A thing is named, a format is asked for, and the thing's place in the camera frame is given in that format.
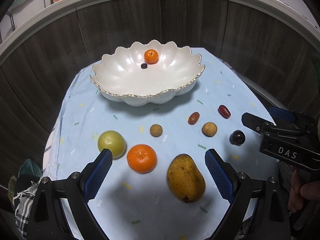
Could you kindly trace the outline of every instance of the light blue tablecloth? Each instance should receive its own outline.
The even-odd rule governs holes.
[[[106,130],[121,133],[127,150],[136,144],[148,144],[157,153],[157,167],[144,175],[129,168],[126,155],[114,160],[96,198],[89,201],[92,213],[111,240],[202,240],[209,237],[229,203],[221,198],[205,166],[206,149],[215,148],[224,161],[251,178],[266,179],[276,175],[277,160],[258,151],[259,135],[241,123],[244,112],[273,122],[267,110],[219,59],[201,48],[192,49],[192,53],[202,55],[201,64],[206,65],[203,75],[191,92],[163,105],[133,107],[107,100],[89,79],[93,75],[91,65],[80,71],[66,93],[53,132],[45,175],[65,179],[73,171],[81,171],[98,156],[97,139]],[[229,119],[220,116],[219,105],[228,107]],[[196,111],[200,119],[191,126],[187,118]],[[201,132],[203,124],[209,121],[218,127],[217,134],[211,138]],[[163,127],[163,134],[158,138],[149,133],[150,126],[155,123]],[[229,142],[230,134],[238,129],[246,136],[242,146]],[[166,183],[170,162],[182,153],[193,158],[206,182],[205,194],[196,203],[180,202]],[[67,201],[63,203],[75,237],[81,238]],[[246,217],[252,214],[253,204]]]

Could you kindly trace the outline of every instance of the finger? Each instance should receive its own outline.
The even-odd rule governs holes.
[[[303,185],[300,194],[308,200],[320,200],[320,181],[314,181]]]
[[[291,168],[291,170],[293,170],[293,171],[295,171],[295,170],[299,169],[298,167],[293,166],[293,165],[290,165],[290,168]]]
[[[295,170],[291,177],[291,187],[293,188],[295,194],[300,194],[302,184],[302,180],[299,176],[299,170]]]
[[[288,209],[292,213],[295,213],[303,207],[303,204],[304,204],[303,198],[300,196],[300,194],[296,194],[293,188],[291,188],[289,202],[288,202]]]

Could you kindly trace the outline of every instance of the cabinet door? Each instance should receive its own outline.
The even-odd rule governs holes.
[[[111,0],[77,10],[93,62],[135,41],[161,42],[160,0]]]
[[[26,109],[51,131],[73,78],[90,64],[72,12],[33,34],[1,68]]]
[[[49,132],[25,109],[0,71],[0,185],[8,187],[25,159],[42,167]]]
[[[162,0],[163,43],[202,47],[220,57],[228,0]]]
[[[320,114],[312,56],[316,50],[272,16],[229,2],[221,58],[291,111]]]

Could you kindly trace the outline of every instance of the bowl on shelf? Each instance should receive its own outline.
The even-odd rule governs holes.
[[[157,51],[159,60],[142,68],[148,49]],[[134,42],[130,48],[118,47],[114,54],[103,55],[102,62],[93,65],[95,75],[90,79],[111,101],[131,106],[163,104],[194,87],[205,68],[200,62],[200,54],[193,55],[188,46],[178,48],[173,41]]]

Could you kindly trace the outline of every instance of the mango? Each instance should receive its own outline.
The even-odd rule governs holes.
[[[171,192],[185,203],[198,201],[205,192],[204,178],[188,154],[180,154],[172,160],[167,183]]]

